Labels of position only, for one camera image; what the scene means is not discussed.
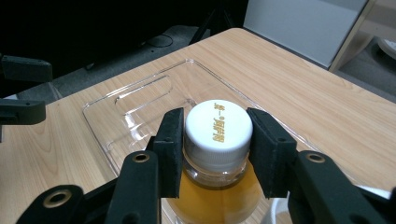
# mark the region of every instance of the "jar lid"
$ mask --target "jar lid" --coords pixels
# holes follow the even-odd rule
[[[208,171],[225,172],[244,162],[253,126],[241,106],[210,100],[191,110],[185,130],[185,152],[189,159]]]

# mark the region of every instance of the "plastic packaging tray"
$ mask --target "plastic packaging tray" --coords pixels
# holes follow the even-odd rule
[[[150,137],[156,135],[164,113],[184,107],[186,116],[196,104],[211,99],[264,110],[209,69],[188,59],[86,104],[83,114],[118,175],[124,158],[131,152],[144,150]],[[281,124],[300,140],[299,150],[314,149]],[[169,217],[169,208],[165,212]]]

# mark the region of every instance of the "table surface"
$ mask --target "table surface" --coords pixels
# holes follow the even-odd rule
[[[54,186],[75,184],[88,192],[113,179],[82,107],[184,59],[203,64],[261,105],[332,157],[354,183],[396,186],[396,104],[245,30],[231,29],[47,105],[47,118],[37,125],[5,126],[0,223],[14,223],[36,196]]]

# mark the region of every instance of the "jar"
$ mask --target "jar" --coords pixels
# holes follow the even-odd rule
[[[186,118],[178,199],[169,205],[183,223],[240,223],[262,197],[248,161],[252,123],[239,105],[210,100]]]

